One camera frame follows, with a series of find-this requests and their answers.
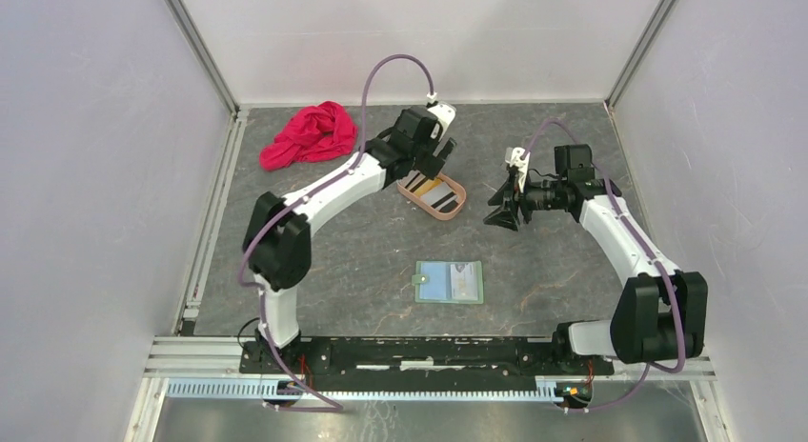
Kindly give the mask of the pink oval tray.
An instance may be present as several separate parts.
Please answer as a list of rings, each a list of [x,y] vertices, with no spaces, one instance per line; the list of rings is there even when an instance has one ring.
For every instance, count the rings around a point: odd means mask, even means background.
[[[464,187],[443,172],[429,177],[413,171],[395,186],[405,198],[440,221],[455,218],[467,200]]]

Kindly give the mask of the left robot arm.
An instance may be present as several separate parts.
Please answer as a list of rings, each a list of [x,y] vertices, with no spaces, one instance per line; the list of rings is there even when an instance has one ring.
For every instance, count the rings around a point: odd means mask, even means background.
[[[298,191],[267,191],[256,200],[238,281],[259,291],[262,358],[275,372],[289,372],[299,360],[297,286],[311,268],[315,234],[352,204],[410,175],[437,177],[455,148],[447,130],[456,116],[442,101],[411,106],[342,166]]]

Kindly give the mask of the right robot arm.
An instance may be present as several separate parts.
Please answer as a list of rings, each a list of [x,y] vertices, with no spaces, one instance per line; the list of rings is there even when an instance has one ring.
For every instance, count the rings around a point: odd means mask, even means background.
[[[532,181],[529,153],[505,153],[508,176],[489,199],[489,226],[516,231],[537,211],[565,211],[595,239],[623,285],[609,320],[578,321],[561,328],[550,348],[553,366],[574,373],[589,356],[626,364],[649,363],[678,372],[704,348],[708,285],[684,271],[653,244],[631,215],[618,187],[597,177],[585,144],[555,147],[555,173]]]

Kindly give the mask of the green card holder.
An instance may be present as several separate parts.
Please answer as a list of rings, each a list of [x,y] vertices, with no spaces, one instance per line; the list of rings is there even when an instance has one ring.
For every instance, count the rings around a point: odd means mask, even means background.
[[[456,301],[452,299],[450,266],[453,263],[475,263],[479,284],[479,298],[476,301]],[[415,301],[419,303],[478,305],[484,302],[484,283],[480,261],[418,261],[415,274],[411,277]]]

